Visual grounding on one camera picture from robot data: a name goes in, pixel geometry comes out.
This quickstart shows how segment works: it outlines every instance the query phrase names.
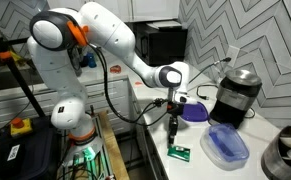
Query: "clear plastic container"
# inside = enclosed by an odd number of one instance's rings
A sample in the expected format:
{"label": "clear plastic container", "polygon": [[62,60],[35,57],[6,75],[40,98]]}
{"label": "clear plastic container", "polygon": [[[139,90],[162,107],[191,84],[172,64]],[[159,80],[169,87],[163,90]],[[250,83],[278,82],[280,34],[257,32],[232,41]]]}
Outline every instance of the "clear plastic container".
{"label": "clear plastic container", "polygon": [[244,167],[249,151],[230,124],[217,124],[207,128],[200,140],[208,158],[219,168],[231,171]]}

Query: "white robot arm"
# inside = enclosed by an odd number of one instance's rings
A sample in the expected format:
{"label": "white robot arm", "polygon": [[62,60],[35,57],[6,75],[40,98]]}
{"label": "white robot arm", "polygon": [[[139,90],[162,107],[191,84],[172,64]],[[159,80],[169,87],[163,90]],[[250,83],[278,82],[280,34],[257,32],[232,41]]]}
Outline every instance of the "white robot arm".
{"label": "white robot arm", "polygon": [[[73,36],[75,32],[69,28],[69,23],[80,29],[76,33],[81,32],[82,38]],[[28,40],[28,46],[32,59],[46,86],[56,90],[60,97],[53,110],[52,123],[60,129],[72,129],[74,137],[89,134],[93,126],[83,130],[82,127],[78,128],[81,124],[86,125],[86,122],[80,122],[81,119],[88,119],[84,106],[87,95],[76,78],[67,49],[80,41],[97,44],[116,55],[147,86],[173,88],[173,101],[196,103],[187,96],[189,66],[183,62],[160,67],[146,65],[134,51],[135,37],[132,31],[97,3],[86,3],[79,12],[67,8],[41,12],[32,19],[30,30],[32,37]]]}

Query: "red emergency stop button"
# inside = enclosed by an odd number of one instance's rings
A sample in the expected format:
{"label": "red emergency stop button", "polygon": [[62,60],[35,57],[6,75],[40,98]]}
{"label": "red emergency stop button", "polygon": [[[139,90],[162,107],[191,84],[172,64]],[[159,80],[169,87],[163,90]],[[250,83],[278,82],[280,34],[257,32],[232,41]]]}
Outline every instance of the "red emergency stop button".
{"label": "red emergency stop button", "polygon": [[13,119],[11,124],[17,129],[24,127],[24,122],[19,117]]}

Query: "purple container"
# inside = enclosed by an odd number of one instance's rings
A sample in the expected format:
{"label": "purple container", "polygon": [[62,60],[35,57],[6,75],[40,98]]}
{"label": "purple container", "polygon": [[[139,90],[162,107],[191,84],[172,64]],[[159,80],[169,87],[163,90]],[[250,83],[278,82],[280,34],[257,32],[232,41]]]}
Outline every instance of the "purple container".
{"label": "purple container", "polygon": [[204,104],[185,104],[182,119],[190,122],[204,122],[209,119],[208,111]]}

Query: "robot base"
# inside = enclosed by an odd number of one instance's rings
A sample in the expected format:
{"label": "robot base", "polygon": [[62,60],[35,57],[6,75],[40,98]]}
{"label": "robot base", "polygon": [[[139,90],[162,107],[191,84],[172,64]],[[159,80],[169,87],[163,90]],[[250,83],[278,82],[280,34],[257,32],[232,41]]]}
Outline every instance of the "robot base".
{"label": "robot base", "polygon": [[103,147],[103,140],[96,136],[91,142],[84,145],[74,145],[70,147],[68,154],[63,162],[63,167],[70,167],[73,165],[74,157],[77,158],[75,164],[85,163],[85,158],[88,156],[87,161],[93,160],[95,156],[101,151]]}

